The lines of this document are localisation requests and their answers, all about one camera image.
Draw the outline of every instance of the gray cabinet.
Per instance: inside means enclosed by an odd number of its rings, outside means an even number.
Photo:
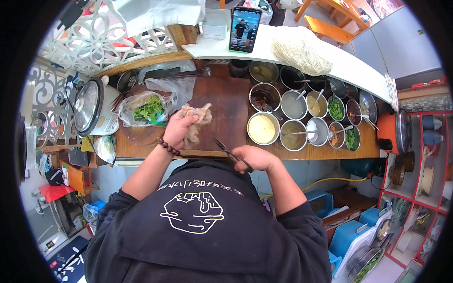
[[[387,72],[386,63],[371,29],[356,36],[354,40],[351,40],[351,45],[357,58],[370,65],[381,75]]]
[[[379,73],[387,72],[394,78],[439,69],[442,67],[437,51],[423,27],[409,10],[401,7],[365,30],[344,45]]]

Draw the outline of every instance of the hand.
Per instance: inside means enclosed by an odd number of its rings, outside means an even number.
[[[244,160],[252,166],[253,170],[268,171],[272,168],[273,164],[280,161],[278,157],[272,153],[251,145],[240,146],[233,149],[232,152],[244,158]],[[241,174],[244,174],[247,165],[245,165],[244,162],[239,161],[234,165],[234,169]]]
[[[179,115],[180,112],[181,110],[170,117],[163,137],[166,143],[177,150],[181,150],[184,147],[184,138],[186,137],[187,127],[197,122],[199,119],[198,115],[190,115],[181,118]]]

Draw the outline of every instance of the green vegetable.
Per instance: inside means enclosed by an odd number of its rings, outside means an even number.
[[[164,112],[164,107],[157,96],[152,96],[148,103],[135,108],[134,120],[143,122],[155,122]]]
[[[354,144],[356,141],[356,137],[354,135],[354,129],[350,129],[346,131],[346,146],[348,150],[352,150],[354,148]]]
[[[373,257],[373,259],[367,265],[365,265],[362,268],[362,270],[357,274],[356,278],[354,279],[354,281],[352,283],[360,283],[360,282],[362,282],[362,279],[365,277],[365,275],[367,275],[368,272],[370,272],[370,270],[373,269],[373,267],[376,265],[378,259],[381,257],[381,254],[382,254],[382,250],[379,251]]]
[[[341,120],[344,117],[344,110],[338,98],[332,97],[329,99],[329,114],[335,120]]]

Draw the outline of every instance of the smartphone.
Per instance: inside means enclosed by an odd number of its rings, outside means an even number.
[[[242,6],[233,7],[230,51],[252,53],[260,19],[260,9]]]

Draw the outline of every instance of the rice cooker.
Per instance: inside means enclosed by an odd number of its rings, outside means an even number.
[[[396,155],[408,152],[412,144],[412,123],[406,111],[398,114],[392,110],[379,115],[377,120],[377,142],[379,148]]]
[[[75,97],[74,126],[81,137],[118,130],[118,113],[111,111],[111,104],[119,93],[108,82],[108,76],[89,80]]]

